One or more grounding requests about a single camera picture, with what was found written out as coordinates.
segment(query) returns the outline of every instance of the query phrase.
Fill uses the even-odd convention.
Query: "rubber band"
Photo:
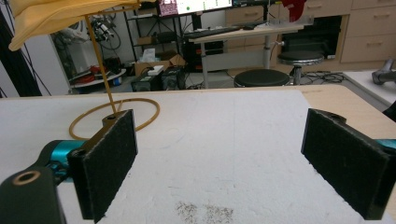
[[[155,105],[156,111],[155,111],[155,114],[154,114],[149,120],[147,120],[147,121],[144,122],[143,124],[139,125],[139,126],[135,129],[136,131],[140,131],[140,130],[146,128],[147,126],[150,125],[150,123],[152,123],[156,118],[158,118],[158,116],[160,115],[160,111],[161,111],[160,105],[159,105],[156,101],[150,100],[150,99],[146,99],[146,98],[131,98],[131,99],[119,100],[119,101],[113,102],[114,105],[115,105],[115,104],[120,104],[120,105],[122,105],[122,104],[125,103],[125,102],[139,102],[139,101],[140,101],[140,102],[147,102],[147,103],[150,103],[150,104],[152,104],[152,105]],[[87,117],[87,116],[90,115],[91,113],[93,113],[93,112],[95,112],[95,111],[97,111],[97,110],[99,110],[99,109],[105,108],[105,107],[107,107],[107,106],[110,106],[110,105],[111,105],[111,103],[107,103],[107,104],[104,104],[104,105],[99,105],[99,106],[94,107],[94,108],[88,110],[87,112],[81,114],[80,116],[78,116],[75,120],[73,120],[73,122],[72,122],[72,123],[70,124],[70,126],[69,126],[69,134],[70,134],[70,136],[72,136],[72,138],[74,138],[74,139],[76,139],[76,140],[88,140],[89,138],[83,138],[83,137],[80,137],[80,136],[75,135],[75,134],[74,134],[74,128],[76,127],[76,125],[77,125],[82,119],[84,119],[85,117]]]

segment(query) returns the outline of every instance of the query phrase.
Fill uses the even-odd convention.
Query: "white table surface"
[[[300,91],[147,97],[161,114],[137,133],[139,154],[100,223],[393,223],[388,214],[364,221],[301,154],[310,105]],[[103,94],[1,100],[0,180],[33,163],[49,141],[70,139],[70,122],[106,102]],[[145,103],[132,107],[136,125],[154,113]],[[109,113],[89,116],[77,134],[94,134]],[[68,223],[92,223],[81,219],[72,183],[58,190]]]
[[[375,70],[344,72],[347,79],[353,82],[362,90],[374,96],[375,99],[385,105],[392,105],[396,101],[396,83],[386,82],[383,85],[376,85],[373,82],[372,73]]]

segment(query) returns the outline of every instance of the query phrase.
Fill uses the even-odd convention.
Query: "chair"
[[[289,51],[277,56],[277,61],[282,64],[294,66],[290,72],[293,77],[293,85],[300,85],[302,66],[322,63],[322,54],[313,51]]]
[[[270,87],[288,84],[290,77],[272,69],[253,69],[235,76],[235,87]]]

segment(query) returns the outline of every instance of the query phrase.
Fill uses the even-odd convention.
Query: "keyboard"
[[[225,33],[230,33],[233,31],[238,31],[241,28],[238,26],[230,26],[230,27],[224,27],[220,29],[215,29],[215,30],[204,30],[204,31],[197,31],[194,33],[186,33],[184,34],[185,39],[197,39],[205,36],[210,36],[210,35],[220,35],[220,34],[225,34]]]

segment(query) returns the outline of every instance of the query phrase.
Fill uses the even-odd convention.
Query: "metal stool leg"
[[[301,66],[294,66],[293,70],[294,70],[293,85],[294,86],[299,86],[300,83],[301,83],[301,71],[302,71],[302,68],[301,68]]]

